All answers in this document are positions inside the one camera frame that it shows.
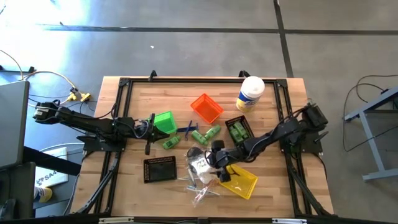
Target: concrete floor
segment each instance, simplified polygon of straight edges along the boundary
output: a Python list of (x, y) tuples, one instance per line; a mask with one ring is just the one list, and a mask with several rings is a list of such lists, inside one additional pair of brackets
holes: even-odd
[[(395, 0), (279, 2), (286, 29), (398, 29)], [(279, 34), (55, 32), (31, 26), (60, 21), (80, 26), (277, 29), (272, 0), (8, 1), (0, 15), (0, 43), (22, 65), (65, 74), (81, 91), (90, 92), (95, 98), (103, 76), (149, 75), (153, 69), (161, 76), (236, 76), (245, 69), (260, 77), (286, 77)], [(341, 117), (346, 94), (358, 79), (398, 73), (397, 36), (292, 34), (286, 39), (294, 77), (304, 78), (308, 97), (320, 105), (330, 122), (330, 133), (323, 139), (323, 159), (335, 213), (396, 222), (398, 178), (362, 181), (361, 175), (376, 171), (376, 165), (367, 144), (351, 152), (343, 150)], [(3, 55), (0, 62), (13, 63)], [(0, 83), (18, 78), (17, 73), (3, 73)], [(67, 83), (50, 74), (37, 75), (30, 81), (32, 94), (68, 94)], [(370, 78), (366, 82), (390, 88), (397, 85), (398, 78)], [(365, 86), (361, 87), (361, 94), (373, 99), (380, 93)], [(362, 104), (353, 93), (347, 111)], [(36, 124), (30, 118), (33, 110), (28, 112), (26, 146), (41, 149), (77, 142), (75, 136), (79, 133), (61, 125)], [(83, 112), (93, 114), (86, 105)], [(381, 132), (388, 127), (378, 128)], [(365, 139), (356, 122), (347, 125), (346, 135), (348, 147)], [(389, 158), (389, 166), (397, 167), (394, 142), (388, 146), (389, 150), (381, 147), (381, 151)], [(37, 214), (59, 215), (65, 206), (61, 202), (40, 208)]]

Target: yellow tray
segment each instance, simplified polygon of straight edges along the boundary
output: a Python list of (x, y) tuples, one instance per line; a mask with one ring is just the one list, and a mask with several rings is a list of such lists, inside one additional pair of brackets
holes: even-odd
[(231, 181), (223, 183), (220, 182), (220, 185), (226, 187), (242, 198), (249, 200), (254, 187), (256, 186), (258, 177), (234, 164), (227, 166), (226, 169), (231, 174)]

